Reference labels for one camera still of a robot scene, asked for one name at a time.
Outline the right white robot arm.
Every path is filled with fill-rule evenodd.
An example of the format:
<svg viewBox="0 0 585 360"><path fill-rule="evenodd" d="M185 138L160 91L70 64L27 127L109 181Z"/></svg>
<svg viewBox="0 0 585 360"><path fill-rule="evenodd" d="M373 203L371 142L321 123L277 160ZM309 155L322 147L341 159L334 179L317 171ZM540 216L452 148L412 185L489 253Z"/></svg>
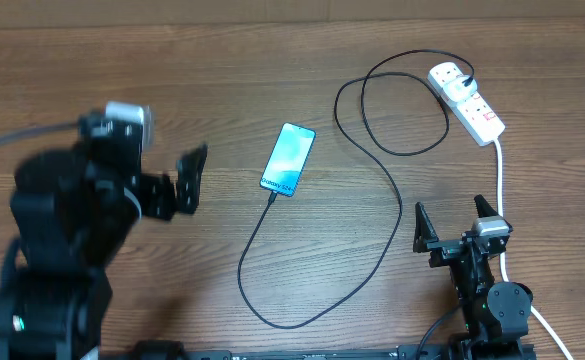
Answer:
<svg viewBox="0 0 585 360"><path fill-rule="evenodd" d="M417 359L534 359L534 347L521 338L529 331L532 291L517 282L497 282L489 261L505 253L512 226L486 201L474 197L478 218L460 238L441 240L422 203L415 204L415 253L430 255L429 266L447 267L458 305L439 318L417 346ZM466 331L445 345L428 349L434 330L460 311Z"/></svg>

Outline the blue Galaxy smartphone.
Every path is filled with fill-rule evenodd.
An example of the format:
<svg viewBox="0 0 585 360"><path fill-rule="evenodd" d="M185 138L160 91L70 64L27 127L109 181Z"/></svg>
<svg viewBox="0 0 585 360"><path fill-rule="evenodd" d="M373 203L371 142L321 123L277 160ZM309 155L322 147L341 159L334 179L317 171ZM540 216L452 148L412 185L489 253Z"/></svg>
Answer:
<svg viewBox="0 0 585 360"><path fill-rule="evenodd" d="M259 185L277 194L292 197L312 146L316 132L292 123L284 123L262 173Z"/></svg>

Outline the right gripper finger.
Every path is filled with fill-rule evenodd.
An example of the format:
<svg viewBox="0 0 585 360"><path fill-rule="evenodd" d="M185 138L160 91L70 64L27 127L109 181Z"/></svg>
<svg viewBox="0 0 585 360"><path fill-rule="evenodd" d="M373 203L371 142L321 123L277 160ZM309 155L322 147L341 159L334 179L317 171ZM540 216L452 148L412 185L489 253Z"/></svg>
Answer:
<svg viewBox="0 0 585 360"><path fill-rule="evenodd" d="M474 202L479 218L499 216L499 213L488 203L483 195L476 195L474 197Z"/></svg>
<svg viewBox="0 0 585 360"><path fill-rule="evenodd" d="M432 225L424 205L421 202L415 204L415 233L413 240L413 251L424 253L428 251L428 245L439 241L434 226Z"/></svg>

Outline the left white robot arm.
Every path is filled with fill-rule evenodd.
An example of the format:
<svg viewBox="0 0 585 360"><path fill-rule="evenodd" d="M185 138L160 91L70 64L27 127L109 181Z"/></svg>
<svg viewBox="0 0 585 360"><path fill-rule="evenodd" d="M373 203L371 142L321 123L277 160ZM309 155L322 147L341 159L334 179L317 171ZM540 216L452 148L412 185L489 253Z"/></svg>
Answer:
<svg viewBox="0 0 585 360"><path fill-rule="evenodd" d="M10 200L19 235L0 272L0 359L97 358L107 266L142 218L196 211L207 152L185 152L175 182L142 173L136 146L85 141L24 161Z"/></svg>

